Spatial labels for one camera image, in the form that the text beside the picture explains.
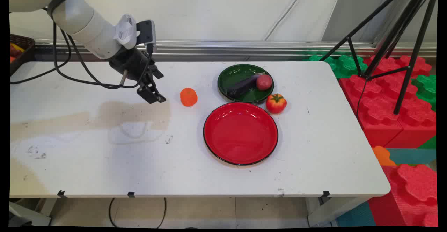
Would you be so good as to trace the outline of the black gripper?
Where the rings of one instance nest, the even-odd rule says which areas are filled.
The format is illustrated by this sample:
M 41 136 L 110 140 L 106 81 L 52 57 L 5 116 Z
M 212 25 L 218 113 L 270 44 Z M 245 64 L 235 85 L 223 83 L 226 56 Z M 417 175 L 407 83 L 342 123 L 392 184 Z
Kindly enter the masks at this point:
M 149 104 L 155 102 L 163 103 L 166 101 L 166 98 L 159 93 L 154 81 L 154 77 L 157 79 L 163 78 L 163 73 L 158 70 L 155 64 L 149 65 L 149 75 L 145 68 L 148 62 L 152 62 L 151 58 L 151 50 L 140 51 L 137 47 L 132 49 L 121 47 L 115 55 L 109 58 L 109 65 L 118 73 L 124 74 L 124 71 L 127 71 L 126 78 L 137 82 L 143 74 L 142 82 L 136 91 L 137 94 Z

